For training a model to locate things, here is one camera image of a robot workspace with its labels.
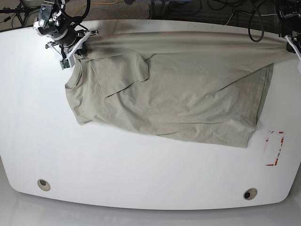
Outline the beige T-shirt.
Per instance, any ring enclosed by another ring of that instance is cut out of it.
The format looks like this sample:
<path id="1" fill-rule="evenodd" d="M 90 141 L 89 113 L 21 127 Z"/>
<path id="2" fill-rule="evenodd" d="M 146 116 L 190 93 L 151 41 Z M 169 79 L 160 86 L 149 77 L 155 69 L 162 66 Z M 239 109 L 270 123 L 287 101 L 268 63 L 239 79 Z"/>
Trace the beige T-shirt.
<path id="1" fill-rule="evenodd" d="M 242 34 L 148 32 L 94 36 L 65 85 L 79 124 L 247 147 L 286 44 Z"/>

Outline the white power strip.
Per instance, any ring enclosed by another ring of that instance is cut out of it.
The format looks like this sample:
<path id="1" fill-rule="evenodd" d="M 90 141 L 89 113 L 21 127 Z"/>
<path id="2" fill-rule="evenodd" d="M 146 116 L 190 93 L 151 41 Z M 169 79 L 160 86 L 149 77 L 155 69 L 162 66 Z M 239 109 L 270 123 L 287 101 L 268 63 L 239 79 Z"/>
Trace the white power strip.
<path id="1" fill-rule="evenodd" d="M 293 16 L 296 16 L 296 12 L 287 12 L 287 11 L 280 11 L 280 15 L 283 19 L 288 19 Z"/>

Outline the black tripod stand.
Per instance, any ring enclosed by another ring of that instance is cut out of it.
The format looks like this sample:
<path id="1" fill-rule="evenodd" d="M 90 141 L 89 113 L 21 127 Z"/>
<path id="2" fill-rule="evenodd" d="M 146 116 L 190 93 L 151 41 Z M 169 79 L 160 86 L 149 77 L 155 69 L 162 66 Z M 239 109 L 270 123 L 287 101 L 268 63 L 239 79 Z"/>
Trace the black tripod stand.
<path id="1" fill-rule="evenodd" d="M 27 6 L 24 0 L 20 0 L 19 4 L 15 8 L 4 7 L 0 10 L 1 14 L 12 14 L 11 16 L 6 17 L 0 23 L 6 23 L 11 21 L 11 27 L 13 27 L 14 19 L 17 18 L 20 26 L 19 28 L 25 28 L 28 18 L 31 14 L 37 12 L 40 9 L 40 6 Z"/>

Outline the red tape rectangle marking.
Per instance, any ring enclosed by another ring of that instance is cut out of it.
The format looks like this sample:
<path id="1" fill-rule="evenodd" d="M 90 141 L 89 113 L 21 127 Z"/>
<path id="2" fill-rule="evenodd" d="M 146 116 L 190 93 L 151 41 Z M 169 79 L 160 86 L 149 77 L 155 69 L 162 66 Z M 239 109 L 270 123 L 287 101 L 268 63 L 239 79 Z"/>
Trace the red tape rectangle marking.
<path id="1" fill-rule="evenodd" d="M 269 131 L 264 146 L 264 165 L 276 166 L 284 142 L 285 133 L 282 131 Z"/>

